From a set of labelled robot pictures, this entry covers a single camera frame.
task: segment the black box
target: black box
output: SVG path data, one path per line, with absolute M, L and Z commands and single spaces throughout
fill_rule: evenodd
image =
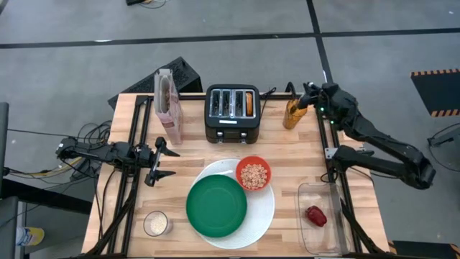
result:
M 193 68 L 188 65 L 188 63 L 182 58 L 176 58 L 175 60 L 171 61 L 169 64 L 164 65 L 161 68 L 169 68 L 172 70 L 172 76 L 174 78 L 174 84 L 178 93 L 202 93 L 203 87 L 201 85 L 200 76 L 193 70 Z M 155 84 L 154 78 L 155 73 L 158 69 L 149 74 L 147 77 L 142 79 L 141 81 L 135 83 L 134 85 L 130 86 L 126 90 L 122 91 L 120 94 L 123 93 L 154 93 L 155 92 Z M 114 97 L 110 98 L 107 102 L 115 110 L 116 101 L 118 100 L 118 94 Z

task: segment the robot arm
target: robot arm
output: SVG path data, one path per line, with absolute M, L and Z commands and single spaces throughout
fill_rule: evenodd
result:
M 358 165 L 371 170 L 398 177 L 401 181 L 417 189 L 431 186 L 436 171 L 421 151 L 412 145 L 395 140 L 377 130 L 358 110 L 358 102 L 336 83 L 325 83 L 321 88 L 313 83 L 304 85 L 308 103 L 318 107 L 323 115 L 343 130 L 347 136 L 361 142 L 368 142 L 401 163 L 373 158 L 359 153 L 351 147 L 341 145 L 333 154 L 332 166 L 345 171 Z
M 57 158 L 64 160 L 68 158 L 88 158 L 108 163 L 116 169 L 121 170 L 123 167 L 128 171 L 134 171 L 135 168 L 149 168 L 144 182 L 152 187 L 155 181 L 166 176 L 171 176 L 175 172 L 158 170 L 160 165 L 160 155 L 179 156 L 166 148 L 164 137 L 158 137 L 155 141 L 157 152 L 153 152 L 148 145 L 137 145 L 132 147 L 127 142 L 114 142 L 111 144 L 101 143 L 90 145 L 79 142 L 73 137 L 67 137 L 61 140 L 57 147 Z

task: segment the red bell pepper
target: red bell pepper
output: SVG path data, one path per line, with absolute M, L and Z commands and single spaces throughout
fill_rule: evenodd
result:
M 324 226 L 324 224 L 327 223 L 328 221 L 324 213 L 317 206 L 309 207 L 305 211 L 305 215 L 307 216 L 307 219 L 309 219 L 312 223 L 314 223 L 318 227 Z

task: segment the small glass cup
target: small glass cup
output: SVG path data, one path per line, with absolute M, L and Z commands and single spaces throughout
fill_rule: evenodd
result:
M 297 123 L 302 119 L 303 115 L 307 113 L 307 108 L 297 109 L 298 100 L 289 100 L 286 104 L 285 117 L 282 120 L 282 125 L 288 129 L 293 129 Z
M 144 231 L 150 237 L 167 234 L 173 228 L 173 223 L 163 212 L 150 212 L 144 219 Z

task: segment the yellow bottle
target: yellow bottle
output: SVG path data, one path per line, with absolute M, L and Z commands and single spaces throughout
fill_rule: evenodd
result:
M 38 245 L 45 237 L 45 231 L 39 227 L 17 227 L 16 245 L 31 246 Z
M 299 109 L 299 100 L 289 100 L 286 104 L 285 117 L 282 121 L 282 125 L 288 129 L 293 129 L 300 119 L 307 113 L 308 108 Z

